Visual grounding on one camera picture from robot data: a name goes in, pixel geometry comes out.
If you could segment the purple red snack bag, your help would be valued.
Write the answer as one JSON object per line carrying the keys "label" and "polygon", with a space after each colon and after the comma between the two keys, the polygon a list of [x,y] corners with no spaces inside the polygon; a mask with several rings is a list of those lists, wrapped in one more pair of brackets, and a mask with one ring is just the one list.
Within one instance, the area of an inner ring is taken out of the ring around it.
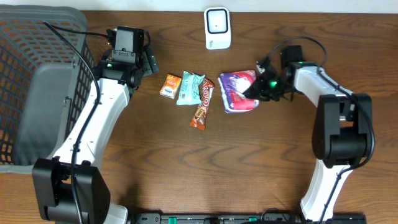
{"label": "purple red snack bag", "polygon": [[259,105],[259,100],[249,99],[243,95],[255,79],[254,70],[222,73],[218,77],[226,113],[244,113]]}

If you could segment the small orange snack packet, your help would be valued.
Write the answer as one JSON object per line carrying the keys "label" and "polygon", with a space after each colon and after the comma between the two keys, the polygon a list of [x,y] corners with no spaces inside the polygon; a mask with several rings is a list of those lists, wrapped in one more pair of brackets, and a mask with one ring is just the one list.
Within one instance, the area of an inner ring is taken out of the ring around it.
{"label": "small orange snack packet", "polygon": [[165,79],[164,85],[159,91],[160,95],[174,99],[175,96],[177,95],[177,90],[181,84],[181,81],[182,81],[181,77],[168,74]]}

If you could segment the brown orange candy bar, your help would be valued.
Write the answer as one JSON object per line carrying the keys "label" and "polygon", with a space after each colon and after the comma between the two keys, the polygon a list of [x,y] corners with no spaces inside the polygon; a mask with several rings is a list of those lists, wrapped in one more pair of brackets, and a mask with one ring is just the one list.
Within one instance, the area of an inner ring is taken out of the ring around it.
{"label": "brown orange candy bar", "polygon": [[202,90],[201,104],[198,105],[198,108],[195,114],[193,115],[193,118],[190,122],[191,127],[198,128],[201,130],[205,129],[208,108],[210,105],[214,88],[215,88],[214,83],[211,80],[205,78],[201,89]]}

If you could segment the teal snack packet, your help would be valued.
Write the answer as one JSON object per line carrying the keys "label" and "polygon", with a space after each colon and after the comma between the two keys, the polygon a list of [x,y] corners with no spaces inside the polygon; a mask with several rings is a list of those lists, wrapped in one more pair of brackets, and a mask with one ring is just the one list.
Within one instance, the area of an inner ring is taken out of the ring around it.
{"label": "teal snack packet", "polygon": [[183,72],[182,84],[178,95],[177,105],[199,105],[201,98],[199,86],[205,79],[205,75]]}

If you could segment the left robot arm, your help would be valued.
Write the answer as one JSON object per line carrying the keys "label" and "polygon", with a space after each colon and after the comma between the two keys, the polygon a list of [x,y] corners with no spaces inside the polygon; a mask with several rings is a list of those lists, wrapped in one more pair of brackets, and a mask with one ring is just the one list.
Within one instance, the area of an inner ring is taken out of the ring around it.
{"label": "left robot arm", "polygon": [[51,159],[32,169],[43,220],[60,223],[130,223],[128,208],[111,202],[100,167],[121,112],[143,77],[159,71],[147,30],[119,26],[106,34],[111,49],[97,66],[77,122]]}

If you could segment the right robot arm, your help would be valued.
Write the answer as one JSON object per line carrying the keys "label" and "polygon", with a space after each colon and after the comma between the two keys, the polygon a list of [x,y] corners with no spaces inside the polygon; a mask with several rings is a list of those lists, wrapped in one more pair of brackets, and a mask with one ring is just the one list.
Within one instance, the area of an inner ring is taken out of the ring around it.
{"label": "right robot arm", "polygon": [[303,220],[324,223],[333,218],[334,204],[348,176],[373,155],[371,97],[343,88],[326,74],[322,64],[306,61],[299,45],[284,47],[280,62],[280,75],[269,55],[257,62],[259,75],[244,95],[279,101],[287,93],[300,93],[316,106],[312,150],[317,161],[300,209]]}

